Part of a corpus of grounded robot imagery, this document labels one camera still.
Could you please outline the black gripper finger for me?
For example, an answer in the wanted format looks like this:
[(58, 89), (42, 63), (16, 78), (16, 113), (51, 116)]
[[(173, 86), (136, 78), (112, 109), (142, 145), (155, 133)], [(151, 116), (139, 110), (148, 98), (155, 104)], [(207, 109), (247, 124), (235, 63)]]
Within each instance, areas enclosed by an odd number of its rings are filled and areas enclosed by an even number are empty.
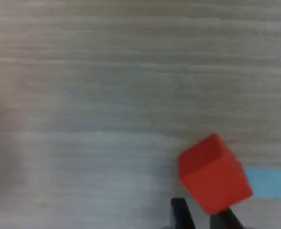
[(195, 229), (188, 204), (184, 198), (171, 199), (171, 227), (173, 229)]
[(233, 211), (228, 208), (210, 216), (210, 229), (246, 229)]

